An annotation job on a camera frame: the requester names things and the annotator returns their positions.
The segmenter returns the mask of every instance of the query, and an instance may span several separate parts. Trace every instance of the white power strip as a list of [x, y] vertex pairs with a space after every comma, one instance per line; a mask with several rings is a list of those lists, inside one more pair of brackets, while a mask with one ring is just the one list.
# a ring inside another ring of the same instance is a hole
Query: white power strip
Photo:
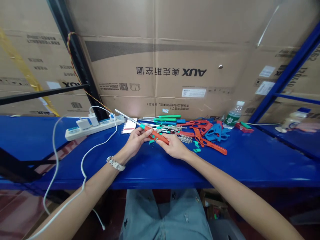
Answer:
[[[120, 125], [122, 123], [125, 123], [125, 119], [123, 116], [119, 115], [116, 117], [116, 125]], [[112, 128], [114, 127], [114, 120], [113, 119], [104, 119], [102, 121], [99, 121], [99, 125], [93, 127], [91, 125], [90, 128], [87, 128], [87, 129], [84, 129], [84, 130], [80, 130], [79, 127], [74, 127], [74, 128], [69, 128], [66, 130], [66, 135], [65, 135], [65, 138], [68, 140], [68, 141], [72, 141], [72, 140], [75, 140], [77, 138], [80, 138], [80, 137], [84, 137], [84, 136], [88, 136], [90, 134], [93, 134], [93, 133], [97, 133], [97, 132], [100, 132], [100, 131], [103, 131], [103, 130], [106, 130], [108, 128]]]

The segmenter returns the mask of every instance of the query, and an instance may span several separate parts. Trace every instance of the blue shelf frame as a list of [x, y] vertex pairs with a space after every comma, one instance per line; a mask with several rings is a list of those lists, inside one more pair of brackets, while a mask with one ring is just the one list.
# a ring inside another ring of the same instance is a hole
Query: blue shelf frame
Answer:
[[277, 82], [274, 84], [270, 92], [267, 94], [267, 96], [261, 102], [259, 107], [253, 113], [249, 120], [249, 123], [257, 123], [265, 114], [265, 112], [269, 109], [269, 107], [274, 103], [277, 97], [320, 105], [320, 101], [317, 100], [281, 94], [287, 86], [287, 84], [296, 75], [296, 73], [300, 70], [302, 65], [308, 60], [309, 56], [313, 53], [313, 51], [318, 47], [319, 44], [320, 22], [314, 28], [307, 40], [301, 46], [300, 50], [293, 57], [287, 68], [283, 71]]

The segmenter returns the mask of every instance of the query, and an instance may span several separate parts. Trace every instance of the wristwatch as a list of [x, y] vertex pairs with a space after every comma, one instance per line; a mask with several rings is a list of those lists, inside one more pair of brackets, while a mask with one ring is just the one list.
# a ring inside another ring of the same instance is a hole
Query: wristwatch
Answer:
[[122, 172], [126, 168], [126, 166], [122, 166], [120, 163], [115, 162], [113, 160], [113, 156], [107, 158], [107, 163], [111, 164], [112, 167], [114, 167], [120, 172]]

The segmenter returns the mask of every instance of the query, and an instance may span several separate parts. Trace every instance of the green screwdriver handle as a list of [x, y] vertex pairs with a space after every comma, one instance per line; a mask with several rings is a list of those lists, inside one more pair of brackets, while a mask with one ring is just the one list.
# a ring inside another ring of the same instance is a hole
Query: green screwdriver handle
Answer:
[[159, 116], [159, 118], [181, 118], [181, 115], [167, 115], [167, 116]]
[[167, 122], [175, 122], [176, 118], [154, 118], [154, 121], [167, 121]]

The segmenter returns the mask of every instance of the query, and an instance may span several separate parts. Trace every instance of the blue table surface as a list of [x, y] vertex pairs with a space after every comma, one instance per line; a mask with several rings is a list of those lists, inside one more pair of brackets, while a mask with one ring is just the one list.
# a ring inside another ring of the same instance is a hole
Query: blue table surface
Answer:
[[287, 144], [306, 153], [308, 156], [315, 159], [320, 159], [320, 131], [315, 133], [303, 132], [299, 129], [287, 133], [279, 133], [274, 129], [275, 126], [259, 126], [262, 130], [268, 132], [272, 136], [280, 138]]
[[[0, 116], [0, 147], [20, 161], [43, 160], [53, 153], [53, 127], [59, 118]], [[55, 143], [60, 148], [68, 141], [65, 131], [77, 126], [76, 118], [63, 118], [56, 128]]]
[[[251, 134], [233, 129], [227, 141], [219, 143], [228, 150], [222, 155], [210, 147], [201, 148], [200, 157], [227, 172], [248, 187], [320, 186], [320, 165], [275, 138], [254, 128]], [[93, 146], [106, 141], [114, 128], [90, 135], [60, 163], [52, 189], [76, 189], [83, 181], [80, 162]], [[128, 135], [117, 133], [104, 145], [91, 151], [84, 160], [88, 179], [125, 144]], [[194, 143], [185, 144], [190, 150]], [[46, 189], [54, 168], [34, 184]], [[170, 157], [156, 143], [144, 143], [138, 154], [112, 183], [113, 189], [160, 189], [210, 187], [200, 173], [187, 163]]]

